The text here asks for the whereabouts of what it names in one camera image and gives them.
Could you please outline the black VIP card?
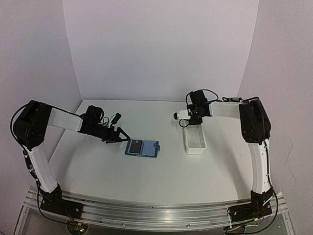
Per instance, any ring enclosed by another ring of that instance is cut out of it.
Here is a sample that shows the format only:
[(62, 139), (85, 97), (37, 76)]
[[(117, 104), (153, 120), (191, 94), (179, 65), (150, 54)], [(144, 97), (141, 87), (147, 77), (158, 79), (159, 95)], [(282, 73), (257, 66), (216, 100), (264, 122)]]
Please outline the black VIP card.
[(131, 140), (130, 146), (129, 146), (129, 153), (140, 154), (142, 143), (143, 143), (143, 141), (141, 141), (141, 140)]

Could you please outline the blue card holder wallet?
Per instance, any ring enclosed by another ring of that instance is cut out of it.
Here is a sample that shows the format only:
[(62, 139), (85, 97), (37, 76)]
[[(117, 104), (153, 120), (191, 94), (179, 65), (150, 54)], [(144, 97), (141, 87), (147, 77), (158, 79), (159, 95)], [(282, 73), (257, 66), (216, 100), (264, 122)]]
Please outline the blue card holder wallet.
[(142, 140), (142, 147), (141, 147), (141, 153), (140, 154), (131, 154), (129, 153), (129, 146), (130, 141), (128, 141), (126, 149), (125, 149), (125, 155), (129, 156), (138, 156), (138, 157), (150, 157), (150, 158), (156, 158), (158, 155), (158, 152), (160, 151), (160, 145), (159, 141), (147, 141)]

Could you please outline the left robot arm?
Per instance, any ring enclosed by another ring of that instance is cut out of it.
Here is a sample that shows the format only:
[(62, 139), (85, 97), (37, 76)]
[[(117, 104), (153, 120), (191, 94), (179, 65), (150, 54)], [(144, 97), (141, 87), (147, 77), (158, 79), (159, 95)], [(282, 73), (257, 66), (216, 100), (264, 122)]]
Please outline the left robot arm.
[(120, 113), (103, 122), (102, 108), (90, 105), (78, 115), (35, 100), (19, 108), (11, 118), (10, 131), (22, 147), (26, 167), (37, 186), (45, 193), (59, 187), (44, 152), (44, 140), (48, 126), (90, 135), (105, 143), (129, 141), (130, 137), (120, 127), (115, 127)]

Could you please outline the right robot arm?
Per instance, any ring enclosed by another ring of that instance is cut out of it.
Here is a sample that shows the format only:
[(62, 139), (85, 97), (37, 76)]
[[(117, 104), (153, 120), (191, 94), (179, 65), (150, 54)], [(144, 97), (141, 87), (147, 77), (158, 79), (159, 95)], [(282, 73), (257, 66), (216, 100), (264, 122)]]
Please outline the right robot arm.
[(201, 89), (186, 95), (186, 109), (173, 114), (175, 120), (187, 122), (185, 127), (202, 124), (204, 117), (234, 118), (240, 121), (241, 133), (248, 144), (253, 170), (251, 194), (271, 195), (269, 139), (271, 123), (259, 99), (222, 97), (208, 100)]

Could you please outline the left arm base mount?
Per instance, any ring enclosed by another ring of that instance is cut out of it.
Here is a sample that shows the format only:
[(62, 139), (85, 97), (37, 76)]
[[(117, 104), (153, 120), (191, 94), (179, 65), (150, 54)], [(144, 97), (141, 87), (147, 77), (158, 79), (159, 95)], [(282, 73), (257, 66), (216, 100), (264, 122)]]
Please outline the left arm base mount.
[(41, 188), (39, 188), (39, 192), (43, 198), (40, 204), (41, 210), (72, 219), (81, 218), (83, 204), (63, 199), (63, 192), (59, 184), (51, 193), (45, 192)]

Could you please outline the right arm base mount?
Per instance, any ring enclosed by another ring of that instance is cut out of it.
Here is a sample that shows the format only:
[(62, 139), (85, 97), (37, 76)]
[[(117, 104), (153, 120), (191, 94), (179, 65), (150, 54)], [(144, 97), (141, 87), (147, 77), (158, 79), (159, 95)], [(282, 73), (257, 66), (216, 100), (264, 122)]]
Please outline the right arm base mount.
[(272, 214), (270, 200), (273, 190), (269, 189), (261, 194), (250, 192), (250, 202), (247, 204), (232, 206), (227, 210), (232, 222), (252, 220)]

